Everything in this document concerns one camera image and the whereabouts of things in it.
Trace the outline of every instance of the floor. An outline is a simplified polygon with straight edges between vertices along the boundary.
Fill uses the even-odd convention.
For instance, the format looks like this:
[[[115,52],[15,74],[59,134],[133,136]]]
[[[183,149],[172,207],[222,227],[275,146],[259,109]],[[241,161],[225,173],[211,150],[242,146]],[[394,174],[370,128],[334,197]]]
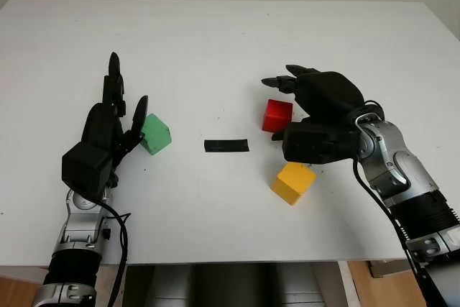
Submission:
[[[426,306],[411,272],[372,278],[367,262],[349,262],[348,266],[361,307]]]
[[[426,306],[411,272],[372,278],[366,262],[349,262],[349,268],[362,307]],[[102,283],[102,285],[98,284],[99,287],[110,286],[108,281]],[[38,287],[38,284],[0,278],[0,306],[30,307]],[[104,293],[99,289],[99,297],[102,296]]]

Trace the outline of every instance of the black cable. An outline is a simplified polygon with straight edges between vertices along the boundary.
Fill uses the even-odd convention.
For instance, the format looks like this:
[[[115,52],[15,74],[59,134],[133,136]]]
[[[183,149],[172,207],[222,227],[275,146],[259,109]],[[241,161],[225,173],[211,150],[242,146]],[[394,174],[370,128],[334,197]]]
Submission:
[[[420,266],[412,259],[409,253],[409,249],[405,243],[406,238],[405,235],[403,234],[403,230],[401,229],[400,226],[396,223],[395,217],[390,213],[390,211],[387,209],[387,207],[383,204],[383,202],[379,199],[379,197],[370,189],[368,185],[361,179],[361,176],[359,175],[358,172],[358,160],[354,159],[353,160],[353,174],[358,183],[363,187],[363,189],[371,196],[372,199],[377,203],[377,205],[382,209],[384,214],[388,217],[390,220],[391,224],[395,228],[397,238],[400,240],[402,249],[404,250],[405,256],[408,259],[410,269],[412,270],[415,279],[419,282],[420,284],[420,278],[418,277],[418,272],[420,272]]]
[[[367,100],[367,101],[364,102],[364,104],[375,104],[376,106],[382,108],[382,106],[380,106],[380,104],[377,101],[374,101],[374,100]]]
[[[123,223],[126,223],[127,222],[127,219],[131,216],[131,213],[128,212],[126,214],[122,214],[120,215],[120,217],[123,219]],[[112,216],[106,216],[105,219],[115,219],[115,217],[112,217]],[[120,232],[120,245],[123,246],[123,237],[121,235],[121,232]]]
[[[116,297],[118,296],[118,293],[120,291],[120,286],[121,286],[121,279],[123,278],[123,273],[124,273],[124,268],[126,267],[127,264],[127,258],[128,258],[128,231],[127,227],[125,225],[125,221],[131,214],[124,214],[124,219],[118,215],[118,213],[112,209],[109,205],[101,202],[101,201],[92,201],[95,204],[99,205],[101,208],[106,209],[110,214],[112,214],[113,218],[116,219],[118,224],[120,225],[120,245],[121,245],[121,258],[120,258],[120,263],[118,266],[118,270],[116,272],[116,277],[114,284],[112,285],[112,291],[110,293],[110,299],[109,303],[107,303],[108,307],[113,307],[115,304]]]

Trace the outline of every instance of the yellow cube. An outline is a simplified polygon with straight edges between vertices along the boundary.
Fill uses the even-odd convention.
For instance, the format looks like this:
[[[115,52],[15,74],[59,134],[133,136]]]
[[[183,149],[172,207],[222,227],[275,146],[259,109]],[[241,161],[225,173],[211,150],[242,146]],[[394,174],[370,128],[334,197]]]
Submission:
[[[302,163],[289,162],[276,175],[272,190],[288,204],[294,205],[315,179],[316,174]]]

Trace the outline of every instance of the white table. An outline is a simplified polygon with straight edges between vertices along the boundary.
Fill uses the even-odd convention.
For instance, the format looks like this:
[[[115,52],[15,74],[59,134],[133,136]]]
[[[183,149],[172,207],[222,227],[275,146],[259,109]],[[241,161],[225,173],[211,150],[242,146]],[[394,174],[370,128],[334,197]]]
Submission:
[[[259,81],[287,63],[341,72],[380,101],[460,210],[460,43],[422,4],[11,0],[0,43],[0,265],[49,262],[66,215],[61,156],[101,99],[112,50],[125,128],[148,94],[172,134],[158,155],[138,147],[118,169],[129,263],[403,256],[350,161],[313,167],[294,207],[270,190],[285,162],[262,116],[268,98],[291,96]],[[204,139],[241,138],[250,152],[204,152]],[[119,255],[115,236],[103,260]]]

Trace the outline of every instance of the black tape strip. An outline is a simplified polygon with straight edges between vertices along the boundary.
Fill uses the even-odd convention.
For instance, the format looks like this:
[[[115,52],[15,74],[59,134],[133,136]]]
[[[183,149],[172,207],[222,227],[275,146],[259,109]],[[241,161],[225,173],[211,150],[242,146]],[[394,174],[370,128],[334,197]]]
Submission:
[[[208,140],[204,141],[206,152],[245,152],[249,151],[247,139]]]

